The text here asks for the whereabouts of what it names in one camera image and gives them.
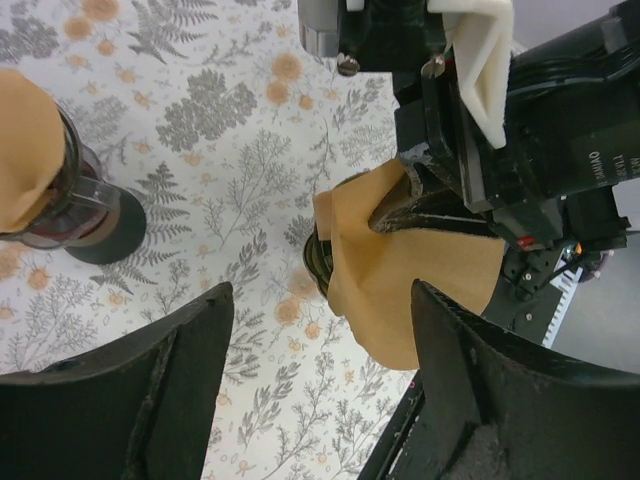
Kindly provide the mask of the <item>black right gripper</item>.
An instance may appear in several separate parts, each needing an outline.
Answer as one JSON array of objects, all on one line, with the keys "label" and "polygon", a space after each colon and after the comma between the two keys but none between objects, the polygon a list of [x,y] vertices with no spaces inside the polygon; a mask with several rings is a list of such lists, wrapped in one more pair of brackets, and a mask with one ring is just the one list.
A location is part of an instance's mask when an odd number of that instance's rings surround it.
[{"label": "black right gripper", "polygon": [[400,162],[367,172],[376,186],[371,230],[498,237],[519,250],[557,244],[560,205],[535,178],[514,117],[505,111],[506,144],[496,149],[463,104],[451,63],[437,77],[390,74]]}]

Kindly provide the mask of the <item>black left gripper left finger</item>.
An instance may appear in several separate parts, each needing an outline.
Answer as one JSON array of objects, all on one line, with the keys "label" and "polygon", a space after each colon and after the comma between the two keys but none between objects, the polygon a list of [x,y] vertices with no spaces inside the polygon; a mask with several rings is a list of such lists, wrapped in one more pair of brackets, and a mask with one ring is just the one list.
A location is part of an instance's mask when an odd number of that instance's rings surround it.
[{"label": "black left gripper left finger", "polygon": [[1,379],[5,479],[197,479],[234,322],[223,282],[39,372]]}]

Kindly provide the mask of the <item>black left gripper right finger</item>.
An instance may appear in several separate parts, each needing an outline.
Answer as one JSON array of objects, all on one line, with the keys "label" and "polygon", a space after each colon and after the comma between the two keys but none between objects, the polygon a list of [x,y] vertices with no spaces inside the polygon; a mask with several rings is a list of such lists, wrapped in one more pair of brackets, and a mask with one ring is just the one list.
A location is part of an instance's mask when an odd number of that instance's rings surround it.
[{"label": "black left gripper right finger", "polygon": [[[418,282],[441,304],[456,303]],[[437,448],[447,464],[438,479],[638,477],[636,374],[557,353],[464,310],[445,324],[471,355],[481,422],[453,459]]]}]

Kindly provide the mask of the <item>green glass dripper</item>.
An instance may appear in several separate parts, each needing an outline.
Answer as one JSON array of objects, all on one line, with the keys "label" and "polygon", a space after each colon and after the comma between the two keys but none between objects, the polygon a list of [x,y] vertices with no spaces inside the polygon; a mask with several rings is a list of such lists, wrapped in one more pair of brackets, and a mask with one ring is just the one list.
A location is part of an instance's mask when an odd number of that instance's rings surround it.
[{"label": "green glass dripper", "polygon": [[304,265],[323,298],[327,298],[333,273],[332,245],[330,240],[320,240],[317,228],[308,237],[303,250]]}]

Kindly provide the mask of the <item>brown paper coffee filter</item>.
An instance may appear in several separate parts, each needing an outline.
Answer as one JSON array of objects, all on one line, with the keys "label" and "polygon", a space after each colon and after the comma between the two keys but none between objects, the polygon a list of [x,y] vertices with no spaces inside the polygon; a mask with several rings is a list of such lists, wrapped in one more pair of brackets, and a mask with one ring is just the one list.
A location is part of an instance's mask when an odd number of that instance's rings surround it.
[{"label": "brown paper coffee filter", "polygon": [[20,72],[1,71],[1,231],[25,229],[52,200],[65,156],[53,98]]}]

